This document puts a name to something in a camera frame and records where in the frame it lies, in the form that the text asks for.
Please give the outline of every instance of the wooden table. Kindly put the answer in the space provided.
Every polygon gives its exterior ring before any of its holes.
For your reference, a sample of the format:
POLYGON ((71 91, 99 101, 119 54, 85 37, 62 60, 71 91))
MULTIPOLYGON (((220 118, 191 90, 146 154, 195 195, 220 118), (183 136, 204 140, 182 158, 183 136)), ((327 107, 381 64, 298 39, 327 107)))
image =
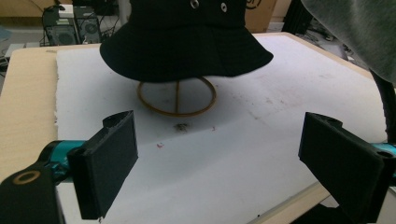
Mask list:
MULTIPOLYGON (((367 71, 293 35, 263 35, 287 36, 330 60, 371 78, 367 71)), ((87 45, 20 49, 13 53, 0 98, 0 179, 35 162, 42 148, 57 139, 57 127, 54 125, 57 51, 97 47, 98 45, 87 45)), ((316 183, 250 223, 289 223, 328 196, 328 191, 316 183)))

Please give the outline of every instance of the hat eyelet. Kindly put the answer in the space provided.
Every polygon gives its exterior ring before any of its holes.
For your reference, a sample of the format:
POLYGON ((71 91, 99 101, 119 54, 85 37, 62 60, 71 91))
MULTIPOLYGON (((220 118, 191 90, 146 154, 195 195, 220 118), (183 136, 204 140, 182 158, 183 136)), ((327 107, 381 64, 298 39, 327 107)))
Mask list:
POLYGON ((199 7, 198 0, 190 0, 190 5, 192 8, 197 9, 199 7))
POLYGON ((225 3, 221 3, 221 10, 227 12, 227 5, 225 5, 225 3))

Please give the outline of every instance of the gray fabric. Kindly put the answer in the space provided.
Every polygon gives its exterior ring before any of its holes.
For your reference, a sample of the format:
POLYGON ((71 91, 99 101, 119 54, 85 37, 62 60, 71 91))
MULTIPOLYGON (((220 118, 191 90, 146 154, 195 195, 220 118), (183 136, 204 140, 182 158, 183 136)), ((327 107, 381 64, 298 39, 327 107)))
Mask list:
POLYGON ((396 82, 396 0, 302 0, 380 77, 396 82))

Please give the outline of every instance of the hat stand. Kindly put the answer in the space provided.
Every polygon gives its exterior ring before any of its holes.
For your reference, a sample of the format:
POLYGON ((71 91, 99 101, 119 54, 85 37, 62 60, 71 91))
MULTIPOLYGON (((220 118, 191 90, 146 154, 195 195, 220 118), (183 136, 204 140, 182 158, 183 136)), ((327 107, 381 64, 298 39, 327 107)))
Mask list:
POLYGON ((160 109, 156 106, 153 106, 152 104, 150 104, 145 97, 143 96, 143 92, 142 92, 142 88, 145 84, 145 82, 140 82, 139 86, 137 87, 137 96, 139 97, 140 101, 143 103, 143 105, 145 105, 146 107, 148 107, 149 109, 166 115, 166 116, 172 116, 172 117, 192 117, 192 116, 196 116, 196 115, 200 115, 205 113, 210 107, 212 107, 212 105, 216 102, 216 98, 217 98, 217 94, 216 94, 216 90, 215 87, 212 85, 212 83, 210 83, 206 78, 204 77, 198 77, 199 80, 201 80, 209 89, 211 92, 211 99, 210 102, 204 106, 203 108, 199 108, 196 109, 194 111, 188 112, 188 113, 182 113, 180 112, 180 81, 178 80, 176 82, 176 94, 175 94, 175 108, 174 111, 166 111, 163 109, 160 109))

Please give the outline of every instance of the hat brim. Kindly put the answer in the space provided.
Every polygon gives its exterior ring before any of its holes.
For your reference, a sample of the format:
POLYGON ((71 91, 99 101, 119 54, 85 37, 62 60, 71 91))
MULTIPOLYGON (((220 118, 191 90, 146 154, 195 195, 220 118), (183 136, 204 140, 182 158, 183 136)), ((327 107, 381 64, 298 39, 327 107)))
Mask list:
POLYGON ((150 30, 129 22, 101 45, 100 53, 116 73, 144 82, 235 77, 274 57, 245 27, 193 25, 150 30))

